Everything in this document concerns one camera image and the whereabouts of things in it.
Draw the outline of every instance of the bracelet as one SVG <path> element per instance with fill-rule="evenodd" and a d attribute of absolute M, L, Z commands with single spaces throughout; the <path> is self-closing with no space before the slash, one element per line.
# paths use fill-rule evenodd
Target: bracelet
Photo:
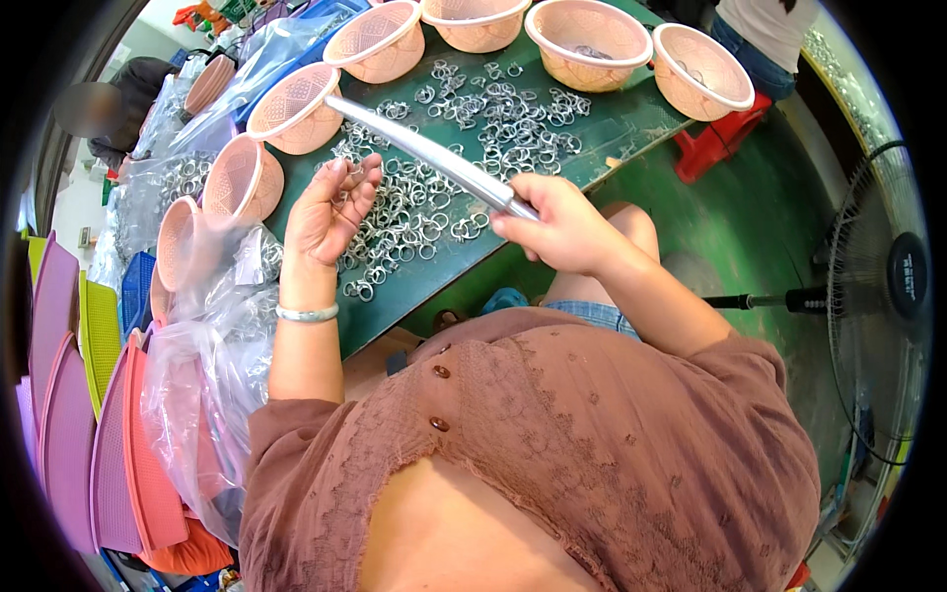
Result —
<path fill-rule="evenodd" d="M 333 302 L 328 309 L 321 311 L 288 311 L 277 304 L 277 316 L 296 323 L 321 323 L 335 318 L 339 314 L 339 303 Z"/>

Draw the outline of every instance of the woman's left hand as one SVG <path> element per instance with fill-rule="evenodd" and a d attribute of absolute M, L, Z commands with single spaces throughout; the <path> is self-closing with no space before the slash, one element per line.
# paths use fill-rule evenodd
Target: woman's left hand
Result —
<path fill-rule="evenodd" d="M 287 258 L 303 267 L 334 270 L 335 260 L 358 232 L 382 182 L 380 154 L 366 156 L 360 165 L 336 158 L 316 172 L 286 223 Z M 341 191 L 348 192 L 344 203 Z"/>

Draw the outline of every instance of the workbench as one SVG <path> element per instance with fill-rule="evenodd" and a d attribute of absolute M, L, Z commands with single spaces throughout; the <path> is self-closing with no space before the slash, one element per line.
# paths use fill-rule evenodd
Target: workbench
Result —
<path fill-rule="evenodd" d="M 613 0 L 612 4 L 646 26 L 663 23 L 660 17 L 634 0 Z M 458 73 L 468 76 L 467 85 L 457 91 L 459 95 L 481 92 L 471 86 L 469 80 L 474 76 L 485 76 L 483 64 L 487 62 L 498 62 L 504 72 L 513 62 L 522 66 L 523 73 L 519 77 L 506 77 L 501 81 L 513 83 L 517 91 L 535 92 L 538 96 L 536 102 L 539 104 L 548 104 L 551 101 L 548 93 L 550 87 L 570 90 L 546 74 L 540 60 L 539 48 L 528 38 L 525 30 L 522 30 L 506 49 L 487 54 L 470 54 L 447 45 L 433 27 L 423 25 L 423 29 L 426 44 L 424 57 L 414 69 L 385 84 L 366 84 L 348 73 L 343 73 L 340 82 L 342 95 L 371 108 L 384 99 L 404 101 L 411 105 L 412 110 L 410 115 L 401 120 L 401 124 L 417 125 L 422 135 L 443 146 L 459 142 L 464 146 L 465 157 L 468 160 L 477 160 L 483 153 L 476 139 L 483 126 L 482 117 L 477 119 L 478 125 L 475 127 L 459 131 L 453 121 L 429 117 L 427 106 L 414 100 L 415 92 L 419 88 L 427 84 L 438 88 L 438 81 L 431 78 L 435 60 L 445 60 L 448 64 L 457 65 Z M 562 165 L 560 176 L 572 181 L 583 191 L 601 183 L 621 165 L 674 136 L 692 121 L 674 110 L 661 96 L 654 83 L 653 73 L 647 67 L 636 69 L 624 87 L 618 91 L 601 95 L 582 95 L 592 100 L 591 114 L 588 117 L 576 117 L 574 124 L 557 128 L 556 131 L 569 132 L 581 140 L 581 152 L 561 157 L 559 162 Z M 285 154 L 267 145 L 267 149 L 279 160 L 286 178 L 283 197 L 276 211 L 265 221 L 281 241 L 290 209 L 312 180 L 315 165 L 332 159 L 331 148 L 343 137 L 344 134 L 340 132 L 322 148 L 300 156 Z M 410 157 L 394 148 L 381 151 L 381 154 L 385 160 L 394 156 L 410 160 Z M 458 194 L 444 212 L 453 223 L 463 217 L 469 217 L 471 212 L 485 209 L 474 197 Z M 339 303 L 338 322 L 343 359 L 396 325 L 425 300 L 504 243 L 505 241 L 489 229 L 481 232 L 477 239 L 464 243 L 455 242 L 450 232 L 445 230 L 435 242 L 438 251 L 431 260 L 415 257 L 408 263 L 402 263 L 400 269 L 390 274 L 384 283 L 374 286 L 374 298 L 369 302 L 342 294 L 342 286 L 346 282 L 362 276 L 364 265 L 344 271 L 336 297 Z"/>

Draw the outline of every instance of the jeans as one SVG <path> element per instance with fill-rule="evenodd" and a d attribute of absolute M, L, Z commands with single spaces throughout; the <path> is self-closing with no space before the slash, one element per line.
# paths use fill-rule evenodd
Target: jeans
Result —
<path fill-rule="evenodd" d="M 795 77 L 743 39 L 720 15 L 713 19 L 710 36 L 737 58 L 737 62 L 750 76 L 753 87 L 773 102 L 785 99 L 793 93 Z"/>
<path fill-rule="evenodd" d="M 590 325 L 611 329 L 638 341 L 641 340 L 625 315 L 621 313 L 617 306 L 611 304 L 589 302 L 587 300 L 554 300 L 544 304 L 543 308 L 563 311 L 577 316 Z"/>

